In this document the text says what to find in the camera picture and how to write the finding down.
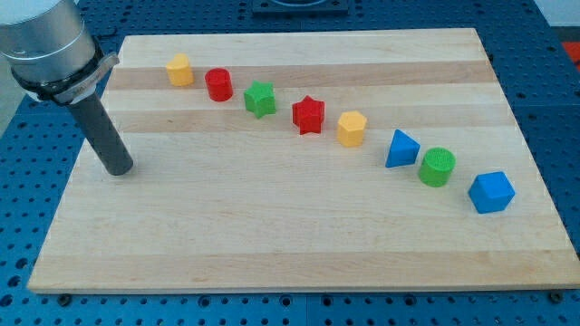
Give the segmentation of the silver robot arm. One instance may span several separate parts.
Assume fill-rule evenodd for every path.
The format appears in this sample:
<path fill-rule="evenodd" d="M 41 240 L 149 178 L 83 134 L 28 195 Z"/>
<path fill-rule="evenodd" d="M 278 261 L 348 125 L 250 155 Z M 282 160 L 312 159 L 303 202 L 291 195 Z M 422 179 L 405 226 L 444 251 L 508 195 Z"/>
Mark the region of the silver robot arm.
<path fill-rule="evenodd" d="M 1 0 L 1 54 L 38 101 L 75 104 L 120 62 L 104 53 L 73 0 Z"/>

